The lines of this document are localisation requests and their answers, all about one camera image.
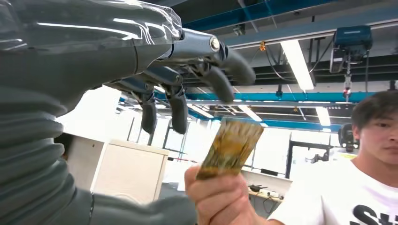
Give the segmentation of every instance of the man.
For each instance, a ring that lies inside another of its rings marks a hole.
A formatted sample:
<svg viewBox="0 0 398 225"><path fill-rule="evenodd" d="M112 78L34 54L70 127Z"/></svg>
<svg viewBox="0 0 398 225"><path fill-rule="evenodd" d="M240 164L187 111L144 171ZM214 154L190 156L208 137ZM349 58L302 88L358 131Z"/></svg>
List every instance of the man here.
<svg viewBox="0 0 398 225"><path fill-rule="evenodd" d="M378 92L352 112L358 156L317 166L292 182L283 203L260 218L241 175L196 181L185 173L199 225L398 225L398 91Z"/></svg>

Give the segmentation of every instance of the man's hair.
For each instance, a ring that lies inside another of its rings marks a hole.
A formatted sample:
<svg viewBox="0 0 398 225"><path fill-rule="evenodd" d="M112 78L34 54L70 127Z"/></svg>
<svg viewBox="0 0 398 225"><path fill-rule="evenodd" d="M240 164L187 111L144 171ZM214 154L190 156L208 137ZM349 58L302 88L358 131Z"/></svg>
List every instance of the man's hair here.
<svg viewBox="0 0 398 225"><path fill-rule="evenodd" d="M398 112L398 90L380 91L362 100L352 111L352 124L359 130L372 119Z"/></svg>

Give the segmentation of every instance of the man's hand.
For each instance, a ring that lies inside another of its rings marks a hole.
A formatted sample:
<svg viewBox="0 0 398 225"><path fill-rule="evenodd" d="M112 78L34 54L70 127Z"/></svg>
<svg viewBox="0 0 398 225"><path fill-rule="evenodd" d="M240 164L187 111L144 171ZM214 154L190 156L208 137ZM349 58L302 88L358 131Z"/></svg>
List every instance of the man's hand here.
<svg viewBox="0 0 398 225"><path fill-rule="evenodd" d="M249 202L247 184L242 175L225 175L196 180L199 167L185 172L187 195L195 202L199 225L262 225Z"/></svg>

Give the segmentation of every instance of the black lettering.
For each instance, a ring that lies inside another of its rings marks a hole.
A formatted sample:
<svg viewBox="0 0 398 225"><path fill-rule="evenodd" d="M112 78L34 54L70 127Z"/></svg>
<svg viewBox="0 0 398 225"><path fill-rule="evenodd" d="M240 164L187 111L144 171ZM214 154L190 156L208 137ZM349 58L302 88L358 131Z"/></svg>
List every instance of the black lettering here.
<svg viewBox="0 0 398 225"><path fill-rule="evenodd" d="M381 225L393 225L390 222L390 216L384 213L380 213L380 219L379 219L379 223Z"/></svg>
<svg viewBox="0 0 398 225"><path fill-rule="evenodd" d="M378 225L377 222L375 220L373 220L371 217L369 217L368 215L366 215L365 212L367 212L371 216L377 218L375 211L373 211L373 209L371 209L365 205L355 206L352 213L354 214L355 218L357 218L362 223L365 223L366 225Z"/></svg>

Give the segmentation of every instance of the ceiling light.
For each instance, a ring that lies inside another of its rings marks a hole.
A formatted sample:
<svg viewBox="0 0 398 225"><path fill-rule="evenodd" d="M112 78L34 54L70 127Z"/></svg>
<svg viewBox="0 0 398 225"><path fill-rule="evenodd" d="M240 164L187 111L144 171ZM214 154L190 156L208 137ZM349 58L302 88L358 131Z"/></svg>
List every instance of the ceiling light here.
<svg viewBox="0 0 398 225"><path fill-rule="evenodd" d="M134 105L134 108L136 109L142 109L142 107L140 105Z"/></svg>
<svg viewBox="0 0 398 225"><path fill-rule="evenodd" d="M208 112L205 112L204 110L199 109L198 107L196 107L196 106L194 106L194 105L192 105L192 104L187 104L187 106L188 106L189 108L193 109L194 111L197 111L198 113L200 113L200 114L202 114L202 115L204 115L204 116L206 116L206 117L208 117L208 118L214 118L214 116L212 116L212 115L209 114Z"/></svg>
<svg viewBox="0 0 398 225"><path fill-rule="evenodd" d="M330 126L329 112L324 107L316 107L316 113L318 114L319 122L322 126Z"/></svg>
<svg viewBox="0 0 398 225"><path fill-rule="evenodd" d="M285 52L287 61L294 76L297 79L298 85L302 90L314 89L314 84L308 72L306 61L304 60L303 52L298 40L290 40L281 42L283 51Z"/></svg>
<svg viewBox="0 0 398 225"><path fill-rule="evenodd" d="M166 106L165 106L165 105L156 105L156 108L157 108L157 109L165 109Z"/></svg>
<svg viewBox="0 0 398 225"><path fill-rule="evenodd" d="M331 102L313 102L313 101L299 101L298 103L309 103L309 104L312 104L312 103L315 103L315 104L330 104Z"/></svg>
<svg viewBox="0 0 398 225"><path fill-rule="evenodd" d="M163 88L159 87L159 86L154 86L154 88L155 88L157 91L161 92L161 93L166 93L166 91L165 91Z"/></svg>
<svg viewBox="0 0 398 225"><path fill-rule="evenodd" d="M249 107L247 107L246 105L238 105L238 107L243 112L245 112L248 116L250 116L253 120L255 120L257 122L262 121L262 119L257 114L255 114L251 109L249 109Z"/></svg>
<svg viewBox="0 0 398 225"><path fill-rule="evenodd" d="M207 107L207 106L205 106L205 105L202 106L202 109L203 109L204 111L206 111L206 112L210 110L209 107Z"/></svg>

